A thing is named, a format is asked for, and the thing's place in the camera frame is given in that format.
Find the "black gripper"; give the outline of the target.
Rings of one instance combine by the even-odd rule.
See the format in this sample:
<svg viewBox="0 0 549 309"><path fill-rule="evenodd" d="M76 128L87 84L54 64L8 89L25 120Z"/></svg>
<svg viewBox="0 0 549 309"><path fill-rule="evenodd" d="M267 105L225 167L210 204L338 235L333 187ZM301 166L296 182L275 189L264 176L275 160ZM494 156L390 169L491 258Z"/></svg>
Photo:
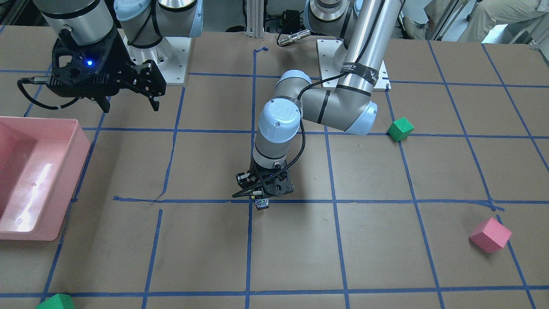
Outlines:
<svg viewBox="0 0 549 309"><path fill-rule="evenodd" d="M282 196L294 192L295 186L290 181L290 171L286 170L275 176L282 168L286 167L287 162L276 164L273 169L267 169L251 161L249 168L249 186L255 186L247 190L241 190L232 195L233 198L253 196L253 192L261 192L262 197Z"/></svg>

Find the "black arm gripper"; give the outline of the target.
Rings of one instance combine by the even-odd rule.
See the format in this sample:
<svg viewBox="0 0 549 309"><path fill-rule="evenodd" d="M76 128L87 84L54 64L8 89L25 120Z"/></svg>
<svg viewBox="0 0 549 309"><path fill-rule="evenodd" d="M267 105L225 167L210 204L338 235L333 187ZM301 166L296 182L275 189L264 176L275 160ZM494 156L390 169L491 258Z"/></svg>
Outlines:
<svg viewBox="0 0 549 309"><path fill-rule="evenodd" d="M118 33L88 45L78 45L72 32L61 30L52 50L52 72L47 88L61 97L96 98L104 113L111 108L110 98L138 76ZM160 108L159 96L148 96L153 111Z"/></svg>

